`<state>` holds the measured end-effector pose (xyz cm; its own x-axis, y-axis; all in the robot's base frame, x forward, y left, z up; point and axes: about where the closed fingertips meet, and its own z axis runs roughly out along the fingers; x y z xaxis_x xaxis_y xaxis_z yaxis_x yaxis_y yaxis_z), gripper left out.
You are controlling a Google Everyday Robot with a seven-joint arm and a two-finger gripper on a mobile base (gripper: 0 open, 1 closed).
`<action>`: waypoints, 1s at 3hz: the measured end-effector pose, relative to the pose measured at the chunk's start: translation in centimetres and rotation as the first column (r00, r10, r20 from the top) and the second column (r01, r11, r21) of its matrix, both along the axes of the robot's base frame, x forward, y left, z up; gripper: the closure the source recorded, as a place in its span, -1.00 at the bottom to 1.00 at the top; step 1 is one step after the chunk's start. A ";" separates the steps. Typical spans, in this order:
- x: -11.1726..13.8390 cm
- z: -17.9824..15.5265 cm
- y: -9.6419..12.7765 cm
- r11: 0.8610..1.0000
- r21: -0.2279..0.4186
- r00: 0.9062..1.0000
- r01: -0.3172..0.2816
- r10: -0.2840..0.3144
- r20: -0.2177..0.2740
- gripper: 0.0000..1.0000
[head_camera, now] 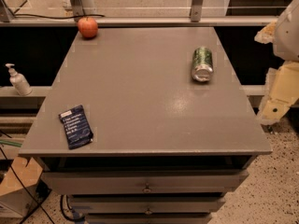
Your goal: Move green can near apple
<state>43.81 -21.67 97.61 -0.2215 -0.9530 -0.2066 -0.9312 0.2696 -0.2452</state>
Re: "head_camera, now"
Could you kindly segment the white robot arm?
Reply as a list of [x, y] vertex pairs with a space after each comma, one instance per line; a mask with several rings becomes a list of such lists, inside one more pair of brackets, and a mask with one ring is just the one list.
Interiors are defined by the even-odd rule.
[[278, 20], [266, 25], [254, 39], [272, 42], [274, 54], [284, 61], [279, 69], [268, 69], [257, 114], [262, 125], [272, 125], [299, 100], [299, 0], [292, 0]]

